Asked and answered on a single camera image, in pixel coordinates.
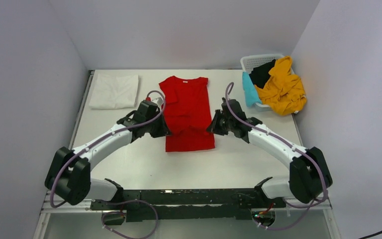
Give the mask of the aluminium frame rail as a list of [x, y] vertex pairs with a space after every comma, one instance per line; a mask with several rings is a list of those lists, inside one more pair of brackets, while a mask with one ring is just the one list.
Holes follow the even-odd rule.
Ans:
[[[307, 207], [309, 203], [304, 204], [295, 197], [285, 197], [284, 199], [268, 199], [261, 195], [261, 190], [254, 188], [234, 188], [234, 189], [174, 189], [174, 190], [124, 190], [122, 196], [116, 199], [116, 202], [128, 200], [143, 200], [154, 207], [179, 207], [179, 206], [232, 206], [233, 209], [263, 209], [271, 203], [274, 208], [290, 207], [285, 203], [297, 207]], [[120, 206], [109, 205], [99, 202], [97, 199], [83, 199], [79, 203], [72, 205], [65, 203], [58, 208], [50, 205], [50, 197], [47, 195], [43, 203], [41, 212], [43, 213], [84, 213], [91, 211], [114, 211]]]

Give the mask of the teal t-shirt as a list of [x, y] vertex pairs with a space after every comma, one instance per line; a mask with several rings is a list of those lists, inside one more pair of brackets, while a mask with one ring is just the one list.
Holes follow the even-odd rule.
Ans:
[[242, 72], [242, 87], [245, 96], [245, 104], [247, 107], [252, 107], [255, 104], [262, 103], [249, 74], [245, 71]]

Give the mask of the white plastic laundry basket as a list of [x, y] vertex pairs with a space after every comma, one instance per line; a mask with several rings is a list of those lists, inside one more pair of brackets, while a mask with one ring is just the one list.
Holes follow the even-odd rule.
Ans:
[[[242, 57], [240, 63], [243, 71], [250, 74], [255, 67], [259, 67], [263, 64], [269, 63], [273, 60], [278, 60], [283, 57], [284, 55], [279, 53], [250, 55]], [[263, 105], [261, 103], [254, 103], [252, 107], [260, 112], [272, 111], [272, 109], [268, 105]]]

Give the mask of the black t-shirt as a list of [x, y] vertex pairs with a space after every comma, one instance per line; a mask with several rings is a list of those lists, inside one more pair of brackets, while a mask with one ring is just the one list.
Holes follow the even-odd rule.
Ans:
[[258, 88], [263, 89], [266, 82], [271, 77], [269, 71], [275, 66], [275, 63], [276, 59], [265, 63], [259, 67], [255, 67], [249, 74], [253, 85], [256, 85]]

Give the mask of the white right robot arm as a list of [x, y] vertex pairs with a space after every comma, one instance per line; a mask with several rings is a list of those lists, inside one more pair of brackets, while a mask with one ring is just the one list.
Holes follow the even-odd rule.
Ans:
[[269, 153], [289, 171], [286, 177], [268, 177], [254, 187], [257, 205], [265, 207], [274, 199], [288, 197], [304, 204], [320, 202], [320, 195], [327, 198], [333, 179], [319, 148], [297, 145], [270, 130], [261, 120], [246, 117], [235, 99], [224, 99], [221, 106], [215, 111], [207, 132], [217, 135], [231, 132], [236, 138]]

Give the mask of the folded white t-shirt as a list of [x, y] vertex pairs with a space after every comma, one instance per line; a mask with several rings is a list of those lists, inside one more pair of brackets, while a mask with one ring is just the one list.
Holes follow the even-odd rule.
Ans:
[[139, 76], [97, 74], [89, 107], [95, 110], [132, 108], [136, 104]]

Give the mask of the red t-shirt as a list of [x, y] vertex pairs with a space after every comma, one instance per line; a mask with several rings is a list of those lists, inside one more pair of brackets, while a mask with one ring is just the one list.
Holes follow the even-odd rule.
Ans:
[[172, 133], [166, 137], [166, 152], [215, 148], [214, 134], [206, 131], [212, 121], [207, 86], [206, 77], [170, 76], [159, 83], [166, 99], [164, 117]]

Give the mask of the yellow t-shirt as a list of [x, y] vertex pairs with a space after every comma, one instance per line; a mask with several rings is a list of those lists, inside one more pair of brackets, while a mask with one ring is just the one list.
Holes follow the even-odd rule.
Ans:
[[291, 66], [290, 56], [276, 60], [264, 87], [254, 86], [261, 102], [281, 116], [299, 112], [307, 103], [301, 78], [291, 72]]

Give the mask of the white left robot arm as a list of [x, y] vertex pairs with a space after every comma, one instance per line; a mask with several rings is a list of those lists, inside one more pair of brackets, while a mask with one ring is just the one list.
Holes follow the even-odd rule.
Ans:
[[91, 171], [112, 153], [147, 133], [152, 138], [170, 135], [161, 112], [162, 103], [161, 98], [153, 101], [147, 98], [99, 137], [73, 149], [58, 149], [45, 187], [70, 205], [92, 199], [103, 201], [110, 209], [119, 208], [124, 201], [124, 189], [111, 179], [93, 179]]

